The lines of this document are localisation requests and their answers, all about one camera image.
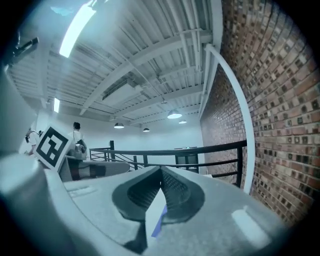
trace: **fluorescent light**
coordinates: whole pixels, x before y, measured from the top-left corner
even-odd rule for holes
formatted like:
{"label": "fluorescent light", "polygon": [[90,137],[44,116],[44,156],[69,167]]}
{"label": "fluorescent light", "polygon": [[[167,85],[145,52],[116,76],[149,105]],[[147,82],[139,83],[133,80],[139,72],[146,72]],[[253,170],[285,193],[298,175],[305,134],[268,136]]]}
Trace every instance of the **fluorescent light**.
{"label": "fluorescent light", "polygon": [[124,126],[123,123],[117,122],[117,123],[114,125],[114,128],[116,128],[116,129],[122,129],[122,128],[125,128],[125,126]]}
{"label": "fluorescent light", "polygon": [[182,114],[178,112],[178,110],[171,110],[167,116],[169,119],[176,119],[182,117]]}
{"label": "fluorescent light", "polygon": [[59,106],[60,106],[60,100],[58,100],[57,98],[54,98],[54,105],[53,105],[54,112],[59,113]]}
{"label": "fluorescent light", "polygon": [[81,6],[79,11],[74,16],[68,30],[65,33],[64,39],[62,41],[59,53],[62,56],[69,57],[72,48],[74,47],[78,36],[80,35],[82,29],[85,27],[90,18],[96,13],[90,5],[92,1],[89,1]]}

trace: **white vertical pipe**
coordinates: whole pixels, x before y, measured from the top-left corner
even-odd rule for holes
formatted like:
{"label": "white vertical pipe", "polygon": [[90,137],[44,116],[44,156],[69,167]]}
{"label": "white vertical pipe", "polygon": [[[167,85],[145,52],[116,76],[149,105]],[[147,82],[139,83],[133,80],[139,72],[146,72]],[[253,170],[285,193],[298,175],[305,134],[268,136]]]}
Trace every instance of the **white vertical pipe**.
{"label": "white vertical pipe", "polygon": [[[191,0],[191,4],[192,4],[192,9],[193,9],[194,18],[195,18],[195,28],[199,29],[200,28],[200,21],[199,21],[199,16],[198,16],[196,0]],[[196,34],[197,34],[197,40],[198,40],[198,52],[199,52],[199,56],[200,56],[200,49],[201,49],[200,31],[197,31]]]}
{"label": "white vertical pipe", "polygon": [[200,70],[202,71],[203,70],[203,62],[204,62],[204,50],[203,50],[202,43],[199,44],[199,56],[200,56]]}
{"label": "white vertical pipe", "polygon": [[205,52],[205,68],[204,68],[204,81],[203,81],[203,90],[202,90],[202,97],[206,94],[207,92],[207,87],[208,87],[208,76],[209,76],[209,66],[210,66],[210,58],[211,54],[207,50]]}
{"label": "white vertical pipe", "polygon": [[[190,29],[194,30],[196,28],[195,20],[192,15],[192,11],[189,5],[189,0],[183,0],[184,9],[186,12],[187,19],[189,20]],[[195,58],[195,69],[200,70],[200,56],[199,56],[199,48],[198,48],[198,41],[197,41],[197,34],[195,31],[191,32],[192,36],[192,43],[193,43],[193,50],[194,50],[194,58]]]}
{"label": "white vertical pipe", "polygon": [[228,63],[225,61],[225,59],[220,55],[220,53],[217,52],[217,50],[210,43],[206,45],[205,50],[206,52],[211,52],[214,55],[215,59],[219,62],[219,64],[223,68],[226,76],[229,78],[229,81],[232,85],[232,88],[235,92],[236,98],[238,99],[238,102],[240,105],[240,110],[242,113],[244,128],[245,128],[246,142],[247,142],[246,176],[245,176],[243,191],[249,194],[252,181],[254,178],[256,150],[255,150],[254,127],[252,124],[247,100],[234,72],[232,71]]}
{"label": "white vertical pipe", "polygon": [[207,30],[209,30],[210,29],[210,25],[209,25],[209,15],[208,15],[207,1],[206,0],[202,0],[202,5],[203,5],[203,12],[204,12],[205,28]]}
{"label": "white vertical pipe", "polygon": [[[169,5],[169,7],[171,9],[174,21],[176,23],[176,26],[177,26],[179,32],[182,32],[184,29],[182,27],[182,24],[181,24],[181,21],[179,19],[178,12],[177,12],[177,9],[175,8],[173,0],[168,0],[167,2],[168,2],[168,5]],[[190,57],[189,57],[189,53],[188,53],[185,34],[184,33],[180,33],[180,38],[181,38],[181,41],[182,41],[182,48],[183,48],[183,52],[184,52],[184,55],[185,55],[186,66],[188,68],[190,68]]]}
{"label": "white vertical pipe", "polygon": [[[203,1],[203,8],[207,7],[208,1]],[[211,0],[210,1],[210,7],[211,11],[210,14],[212,15],[212,34],[214,35],[212,44],[214,45],[215,49],[220,52],[221,44],[222,44],[222,35],[223,35],[223,14],[222,14],[222,3],[221,0]],[[210,67],[210,74],[209,74],[209,82],[207,86],[207,91],[210,91],[213,82],[215,80],[217,67],[218,67],[218,61],[215,61],[215,58],[213,58],[213,64]],[[201,118],[204,110],[204,106],[207,104],[208,97],[203,97],[203,102],[201,104],[203,105],[203,108],[200,108],[200,112],[198,117]]]}

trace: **ceiling light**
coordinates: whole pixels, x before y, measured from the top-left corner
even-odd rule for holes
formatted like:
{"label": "ceiling light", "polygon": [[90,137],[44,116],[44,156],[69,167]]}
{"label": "ceiling light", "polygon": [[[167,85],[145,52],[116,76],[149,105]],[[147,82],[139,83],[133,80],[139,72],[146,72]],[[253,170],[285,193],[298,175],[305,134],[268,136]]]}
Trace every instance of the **ceiling light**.
{"label": "ceiling light", "polygon": [[60,100],[58,100],[57,98],[54,98],[54,105],[53,105],[54,112],[59,113],[59,106],[60,106]]}
{"label": "ceiling light", "polygon": [[92,3],[93,0],[82,5],[71,21],[60,47],[59,54],[62,56],[67,58],[69,57],[70,52],[74,47],[82,29],[85,27],[90,18],[96,13],[96,11],[91,8]]}
{"label": "ceiling light", "polygon": [[174,110],[171,110],[168,114],[168,118],[169,119],[176,119],[176,118],[180,118],[182,117],[182,114],[180,114],[178,112],[178,110],[174,109]]}
{"label": "ceiling light", "polygon": [[132,80],[127,79],[124,85],[110,93],[107,97],[103,97],[102,100],[108,106],[114,106],[136,98],[141,95],[142,90],[143,88],[140,85],[135,85]]}
{"label": "ceiling light", "polygon": [[116,129],[122,129],[122,128],[125,128],[125,126],[124,126],[123,123],[117,122],[117,123],[114,125],[114,128],[116,128]]}

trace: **ceiling beam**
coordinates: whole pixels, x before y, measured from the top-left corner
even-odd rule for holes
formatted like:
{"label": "ceiling beam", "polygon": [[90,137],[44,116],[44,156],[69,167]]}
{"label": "ceiling beam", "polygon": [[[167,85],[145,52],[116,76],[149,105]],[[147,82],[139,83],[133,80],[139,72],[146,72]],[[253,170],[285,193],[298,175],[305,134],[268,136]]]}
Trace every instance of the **ceiling beam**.
{"label": "ceiling beam", "polygon": [[174,98],[178,98],[178,97],[182,97],[182,96],[186,96],[186,95],[189,95],[189,94],[201,93],[202,90],[203,90],[203,84],[197,85],[197,86],[188,87],[188,88],[181,89],[181,90],[176,90],[176,91],[173,91],[173,92],[169,92],[167,94],[163,94],[162,96],[157,96],[157,97],[145,100],[145,101],[143,101],[141,103],[138,103],[136,105],[127,107],[126,109],[121,110],[121,111],[115,113],[114,115],[116,117],[122,117],[123,115],[128,114],[128,113],[130,113],[132,111],[136,111],[136,110],[143,109],[143,108],[146,108],[148,106],[151,106],[151,105],[154,105],[154,104],[157,104],[157,103],[161,103],[163,101],[163,99],[168,101],[168,100],[171,100],[171,99],[174,99]]}
{"label": "ceiling beam", "polygon": [[161,16],[161,21],[163,21],[163,24],[168,32],[168,34],[173,37],[174,33],[172,29],[170,28],[170,24],[168,19],[166,18],[165,11],[162,9],[161,5],[163,5],[163,2],[154,1],[154,6],[156,8],[156,13]]}
{"label": "ceiling beam", "polygon": [[[79,111],[77,108],[73,107],[72,105],[65,104],[64,102],[61,102],[62,106],[59,110],[60,114],[70,115],[70,116],[77,116],[79,114]],[[98,111],[96,109],[89,108],[88,111],[82,116],[83,118],[87,119],[93,119],[93,120],[99,120],[102,122],[112,123],[115,124],[117,122],[123,123],[125,126],[129,126],[131,122],[129,120],[125,119],[118,119],[118,120],[112,120],[111,116],[106,115],[103,111]]]}
{"label": "ceiling beam", "polygon": [[[174,4],[173,0],[167,0],[167,4],[171,10],[171,14],[173,16],[173,19],[175,21],[175,24],[177,26],[178,32],[182,32],[184,30],[182,22],[180,20],[179,17],[179,12],[176,8],[176,5]],[[180,38],[181,38],[181,45],[182,45],[182,49],[185,55],[185,62],[187,67],[190,67],[190,56],[189,56],[189,52],[188,52],[188,44],[186,42],[186,35],[184,33],[179,33],[180,34]]]}
{"label": "ceiling beam", "polygon": [[150,13],[149,9],[146,7],[144,2],[142,2],[142,0],[136,0],[134,1],[134,4],[138,6],[138,8],[141,10],[141,14],[146,17],[146,25],[149,25],[150,29],[152,29],[152,31],[155,32],[159,41],[163,40],[164,36],[162,35],[160,28],[156,23],[156,20],[154,19],[153,15]]}
{"label": "ceiling beam", "polygon": [[208,14],[208,5],[206,0],[202,0],[202,5],[203,5],[203,13],[204,13],[204,20],[205,20],[205,28],[207,30],[210,29],[210,24],[209,24],[209,14]]}
{"label": "ceiling beam", "polygon": [[[212,33],[210,31],[202,31],[200,33],[200,41],[202,43],[210,43],[212,41]],[[186,44],[188,46],[192,45],[192,39],[190,35],[186,35]],[[179,49],[182,47],[182,42],[179,36],[174,36],[167,38],[163,41],[153,44],[152,46],[142,50],[141,52],[135,54],[130,58],[130,62],[136,67],[158,57],[164,53]],[[111,72],[100,84],[99,86],[91,93],[91,95],[86,99],[83,104],[83,109],[80,112],[80,115],[83,115],[84,112],[91,106],[91,104],[101,96],[101,94],[109,88],[113,83],[118,79],[126,75],[128,72],[132,71],[134,67],[129,62],[124,62],[118,66],[113,72]]]}
{"label": "ceiling beam", "polygon": [[[223,15],[222,15],[222,3],[221,0],[210,0],[211,2],[211,13],[212,13],[212,34],[214,35],[212,45],[214,48],[220,53],[221,49],[221,44],[222,44],[222,36],[223,36],[223,31],[224,31],[224,26],[223,26]],[[218,61],[214,56],[210,56],[209,62],[210,64],[210,71],[209,71],[209,77],[207,79],[207,84],[205,84],[206,92],[202,95],[202,100],[201,100],[201,107],[199,110],[199,119],[201,118],[206,104],[208,102],[208,98],[210,95],[211,88],[214,84],[215,77],[216,77],[216,72],[218,68]]]}
{"label": "ceiling beam", "polygon": [[157,81],[158,79],[166,78],[166,77],[171,76],[171,75],[178,73],[180,71],[185,71],[185,70],[192,71],[194,69],[195,69],[195,66],[187,67],[186,64],[182,64],[179,66],[174,66],[172,68],[166,69],[166,70],[160,72],[159,74],[153,74],[153,75],[147,77],[147,79],[150,82],[154,82],[154,81]]}
{"label": "ceiling beam", "polygon": [[48,64],[50,55],[50,44],[46,38],[39,41],[36,52],[35,59],[37,63],[37,86],[38,92],[41,96],[41,104],[44,109],[47,108],[48,100],[48,84],[47,84],[47,74],[48,74]]}
{"label": "ceiling beam", "polygon": [[168,82],[172,82],[172,81],[184,79],[185,77],[196,76],[197,74],[202,74],[202,71],[198,71],[198,72],[194,72],[194,73],[187,73],[187,74],[179,75],[179,76],[174,76],[174,77],[171,78],[171,79],[166,79],[165,81],[159,82],[159,84],[163,85],[163,84],[166,84],[166,83],[168,83]]}
{"label": "ceiling beam", "polygon": [[[41,100],[41,97],[39,95],[35,95],[35,94],[32,94],[32,93],[29,93],[28,91],[24,92],[24,91],[19,91],[19,93],[23,96],[23,97],[27,97],[29,99],[34,99],[34,100]],[[49,106],[49,109],[53,109],[53,97],[48,95],[48,99],[50,101],[50,103],[48,104]],[[81,105],[78,105],[76,103],[73,103],[73,102],[70,102],[70,101],[65,101],[65,100],[60,100],[60,105],[61,106],[67,106],[67,107],[70,107],[70,108],[73,108],[74,109],[74,113],[72,113],[72,115],[74,116],[78,116],[79,114],[79,109],[81,109]],[[96,113],[96,114],[100,114],[100,115],[104,115],[105,116],[105,122],[111,122],[111,123],[114,123],[114,118],[113,118],[113,114],[111,113],[108,113],[107,111],[105,110],[101,110],[101,109],[97,109],[97,108],[92,108],[90,107],[88,109],[88,112],[92,112],[92,113]],[[89,118],[90,119],[90,115],[84,115],[83,117],[85,118]],[[127,117],[122,117],[122,118],[118,118],[117,119],[119,122],[126,122],[127,125],[129,125],[130,121],[132,120],[131,118],[127,118]]]}
{"label": "ceiling beam", "polygon": [[[199,107],[200,107],[200,105],[197,104],[197,105],[181,107],[181,108],[178,108],[178,110],[182,115],[183,114],[186,115],[186,114],[189,114],[189,113],[192,113],[192,112],[199,110]],[[168,117],[168,111],[158,113],[158,114],[152,114],[152,115],[148,115],[145,117],[135,119],[130,122],[130,125],[136,125],[136,124],[141,124],[141,123],[145,123],[145,122],[156,121],[159,119],[166,119],[167,117]]]}

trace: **handrail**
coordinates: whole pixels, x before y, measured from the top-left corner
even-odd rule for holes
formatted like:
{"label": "handrail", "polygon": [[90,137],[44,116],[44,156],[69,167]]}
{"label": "handrail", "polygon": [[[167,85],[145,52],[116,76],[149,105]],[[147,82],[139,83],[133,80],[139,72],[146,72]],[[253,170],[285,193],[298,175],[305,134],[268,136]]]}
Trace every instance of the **handrail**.
{"label": "handrail", "polygon": [[[128,164],[130,165],[130,167],[132,167],[131,165],[133,165],[133,168],[135,168],[135,164],[138,164],[137,162],[133,162],[131,159],[130,159],[130,160],[131,160],[130,162],[129,162],[129,161],[126,161],[126,160],[124,160],[123,158],[121,158],[121,157],[118,156],[118,155],[116,155],[115,157],[121,159],[121,160],[122,160],[121,162],[128,163]],[[108,157],[107,157],[106,159],[107,159],[107,160],[113,160],[113,161],[119,162],[119,160],[111,159],[111,158],[108,158]]]}
{"label": "handrail", "polygon": [[204,147],[196,147],[196,148],[188,148],[188,149],[174,149],[174,150],[103,150],[99,148],[90,148],[91,151],[106,153],[109,152],[111,154],[123,154],[123,155],[138,155],[138,156],[178,156],[185,154],[204,154],[204,153],[212,153],[226,150],[233,150],[247,146],[246,140],[241,140],[237,142],[220,144],[214,146],[204,146]]}
{"label": "handrail", "polygon": [[[220,145],[214,145],[214,146],[204,146],[204,147],[196,147],[196,148],[188,148],[188,149],[174,149],[174,150],[106,150],[105,148],[90,148],[90,158],[95,157],[93,159],[102,158],[104,161],[112,161],[112,162],[126,162],[129,165],[133,165],[134,169],[137,170],[140,168],[140,166],[148,167],[148,166],[167,166],[167,167],[175,167],[175,168],[181,168],[184,167],[187,170],[192,167],[207,167],[207,166],[217,166],[217,165],[225,165],[225,164],[231,164],[237,162],[237,171],[233,172],[227,172],[227,173],[221,173],[221,174],[212,174],[211,176],[213,178],[218,177],[225,177],[225,176],[231,176],[236,175],[236,183],[234,183],[237,187],[241,187],[242,182],[242,172],[243,172],[243,147],[247,146],[246,140],[241,140],[237,142],[227,143],[227,144],[220,144]],[[227,150],[237,150],[237,158],[231,159],[231,160],[225,160],[225,161],[218,161],[218,162],[208,162],[208,163],[192,163],[189,164],[188,162],[188,156],[198,156],[198,154],[205,154],[205,153],[213,153],[213,152],[219,152],[219,151],[227,151]],[[130,160],[126,161],[123,158],[119,157],[118,155]],[[133,156],[133,161],[124,155]],[[143,156],[143,162],[137,161],[137,156]],[[161,163],[148,163],[148,156],[175,156],[176,161],[177,157],[185,157],[186,164],[161,164]]]}
{"label": "handrail", "polygon": [[[106,158],[107,160],[112,160],[116,162],[125,162],[128,164],[136,164],[136,165],[145,165],[143,162],[129,162],[129,161],[121,161],[111,158]],[[148,163],[148,166],[169,166],[169,167],[204,167],[204,166],[218,166],[218,165],[225,165],[238,162],[238,159],[231,159],[226,161],[219,161],[219,162],[205,162],[205,163],[188,163],[188,164],[163,164],[163,163]]]}

